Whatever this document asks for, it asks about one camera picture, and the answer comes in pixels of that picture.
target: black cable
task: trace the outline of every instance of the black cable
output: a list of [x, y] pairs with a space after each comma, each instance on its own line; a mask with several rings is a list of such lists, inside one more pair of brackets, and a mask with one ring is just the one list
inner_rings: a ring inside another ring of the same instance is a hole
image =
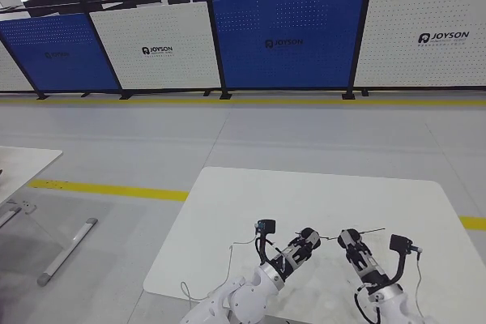
[[362, 310], [362, 308], [360, 307], [360, 303], [358, 302], [358, 293], [360, 292], [360, 290], [362, 290], [362, 287], [358, 288], [358, 290], [355, 292], [355, 305], [356, 305], [356, 307], [358, 308], [358, 310], [360, 311], [360, 313], [364, 317], [365, 321], [367, 321], [367, 323], [369, 323], [369, 324], [381, 324], [382, 323], [382, 316], [380, 315], [380, 309], [378, 307], [376, 308], [376, 315], [377, 315], [376, 323], [371, 321], [367, 317], [367, 315], [365, 315], [364, 310]]

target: white cable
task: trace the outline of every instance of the white cable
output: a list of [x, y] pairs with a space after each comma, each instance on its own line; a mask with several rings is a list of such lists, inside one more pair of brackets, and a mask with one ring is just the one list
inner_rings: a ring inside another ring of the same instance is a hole
[[416, 308], [418, 309], [418, 313], [420, 313], [421, 319], [423, 320], [423, 323], [424, 323], [424, 316], [421, 313], [420, 303], [418, 302], [418, 292], [420, 290], [421, 280], [423, 279], [423, 277], [421, 276], [420, 256], [419, 255], [418, 255], [418, 258], [416, 260], [416, 267], [418, 268], [418, 274], [420, 275], [420, 280], [418, 281], [418, 284], [416, 286], [416, 295], [415, 295], [415, 298], [416, 298]]
[[214, 290], [212, 290], [211, 292], [209, 292], [207, 294], [207, 296], [203, 297], [203, 298], [193, 298], [191, 297], [191, 294], [190, 294], [190, 291], [189, 291], [189, 287], [187, 287], [187, 283], [185, 281], [182, 281], [180, 283], [180, 289], [181, 289], [181, 292], [187, 297], [189, 298], [189, 310], [191, 310], [193, 308], [193, 304], [191, 301], [203, 301], [205, 299], [207, 299], [213, 292], [215, 292], [216, 290], [218, 290], [218, 288], [220, 288], [221, 286], [223, 286], [225, 283], [227, 283], [228, 281], [228, 276], [230, 274], [230, 266], [232, 264], [232, 250], [233, 250], [233, 247], [234, 245], [245, 245], [245, 244], [250, 244], [252, 242], [254, 242], [256, 240], [256, 238], [258, 237], [258, 234], [256, 234], [256, 236], [251, 240], [251, 241], [248, 241], [248, 242], [233, 242], [232, 245], [230, 245], [228, 247], [228, 249], [230, 249], [230, 256], [228, 257], [228, 269], [227, 269], [227, 277], [225, 277], [225, 281], [218, 287], [216, 287]]

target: cable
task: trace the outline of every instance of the cable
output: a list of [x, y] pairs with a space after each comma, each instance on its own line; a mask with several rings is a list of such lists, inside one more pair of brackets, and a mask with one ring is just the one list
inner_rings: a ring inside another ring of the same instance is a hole
[[185, 281], [182, 281], [180, 283], [180, 289], [181, 289], [181, 292], [189, 299], [189, 310], [191, 310], [193, 308], [193, 303], [192, 301], [203, 301], [203, 300], [206, 300], [213, 292], [215, 292], [216, 290], [218, 290], [218, 288], [220, 288], [221, 286], [223, 286], [225, 283], [227, 283], [228, 281], [228, 276], [230, 274], [230, 266], [232, 264], [232, 250], [233, 250], [233, 247], [234, 245], [245, 245], [245, 244], [250, 244], [252, 243], [253, 241], [257, 241], [257, 235], [251, 240], [251, 241], [248, 241], [248, 242], [233, 242], [229, 247], [228, 249], [230, 249], [230, 256], [228, 257], [228, 269], [227, 269], [227, 277], [225, 277], [225, 281], [218, 287], [216, 287], [214, 290], [212, 290], [211, 292], [209, 292], [207, 294], [207, 296], [203, 297], [203, 298], [193, 298], [191, 297], [191, 294], [190, 294], [190, 291], [189, 291], [189, 287], [187, 287], [187, 283]]
[[[366, 234], [366, 233], [370, 233], [370, 232], [378, 232], [378, 231], [383, 231], [384, 229], [385, 228], [377, 228], [377, 229], [372, 229], [370, 231], [359, 232], [359, 234]], [[339, 237], [321, 237], [321, 236], [319, 236], [319, 237], [324, 239], [324, 240], [328, 240], [328, 241], [336, 240], [337, 238], [339, 238]]]
[[418, 301], [418, 292], [420, 290], [421, 280], [423, 279], [423, 277], [421, 276], [421, 269], [420, 269], [420, 257], [421, 257], [421, 252], [418, 252], [418, 255], [416, 257], [416, 267], [418, 268], [418, 275], [420, 276], [420, 280], [418, 281], [418, 284], [416, 286], [415, 298], [416, 298], [416, 308], [418, 309], [418, 313], [420, 313], [421, 319], [423, 320], [424, 323], [424, 316], [421, 313], [420, 303]]
[[365, 287], [374, 287], [374, 286], [376, 286], [376, 285], [370, 284], [370, 283], [364, 283], [361, 286], [359, 286], [358, 289], [356, 290], [355, 296], [354, 296], [355, 305], [358, 308], [358, 310], [360, 311], [360, 314], [362, 314], [362, 317], [365, 319], [365, 321], [367, 321], [367, 323], [369, 323], [369, 324], [381, 324], [382, 323], [382, 316], [380, 315], [380, 308], [379, 307], [376, 308], [377, 319], [376, 319], [376, 323], [375, 323], [375, 322], [371, 321], [367, 317], [367, 315], [365, 315], [364, 310], [360, 307], [360, 303], [358, 302], [358, 294], [360, 294], [360, 291], [362, 289], [364, 289]]

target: blue pegboard panel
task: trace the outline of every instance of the blue pegboard panel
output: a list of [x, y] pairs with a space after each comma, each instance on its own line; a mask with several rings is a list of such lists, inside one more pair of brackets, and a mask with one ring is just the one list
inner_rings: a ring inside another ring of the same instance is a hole
[[41, 91], [118, 89], [85, 14], [0, 21], [0, 31]]
[[362, 0], [214, 0], [227, 87], [346, 87]]

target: yellow floor line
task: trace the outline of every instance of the yellow floor line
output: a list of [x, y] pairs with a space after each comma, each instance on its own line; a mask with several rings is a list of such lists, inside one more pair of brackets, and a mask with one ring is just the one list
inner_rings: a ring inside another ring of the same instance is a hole
[[132, 98], [118, 99], [0, 99], [0, 104], [340, 104], [340, 105], [411, 105], [411, 106], [486, 106], [486, 100], [341, 100], [341, 99], [246, 99], [231, 100], [204, 98]]
[[486, 218], [472, 216], [459, 216], [459, 218], [466, 229], [486, 231]]
[[[97, 185], [92, 183], [41, 179], [31, 181], [28, 186], [31, 188], [77, 191], [88, 194], [111, 194], [136, 198], [174, 200], [178, 202], [184, 202], [189, 194], [185, 191], [125, 187], [120, 185]], [[463, 223], [465, 229], [486, 231], [486, 218], [459, 216], [459, 219]]]
[[31, 181], [28, 186], [32, 188], [77, 191], [89, 194], [111, 194], [126, 197], [175, 200], [178, 202], [184, 202], [189, 194], [185, 191], [135, 188], [119, 185], [96, 185], [92, 183], [53, 180], [34, 180]]

